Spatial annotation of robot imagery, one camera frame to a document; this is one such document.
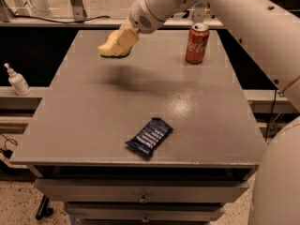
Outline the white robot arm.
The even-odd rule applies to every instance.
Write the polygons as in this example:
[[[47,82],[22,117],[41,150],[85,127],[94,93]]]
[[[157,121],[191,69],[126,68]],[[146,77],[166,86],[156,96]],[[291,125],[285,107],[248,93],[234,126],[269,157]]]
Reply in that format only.
[[[300,106],[300,22],[268,0],[137,0],[112,41],[125,55],[140,33],[156,31],[173,14],[198,2],[217,18],[294,107]],[[248,225],[299,225],[300,120],[294,119],[267,145],[256,173]]]

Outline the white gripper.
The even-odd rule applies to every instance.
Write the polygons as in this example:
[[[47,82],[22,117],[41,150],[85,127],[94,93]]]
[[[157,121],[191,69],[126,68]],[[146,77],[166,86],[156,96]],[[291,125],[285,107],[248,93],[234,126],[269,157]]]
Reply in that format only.
[[[137,0],[130,9],[129,19],[124,20],[119,30],[114,31],[112,52],[116,56],[127,56],[138,42],[139,34],[131,29],[131,24],[143,34],[151,34],[170,18],[170,0]]]

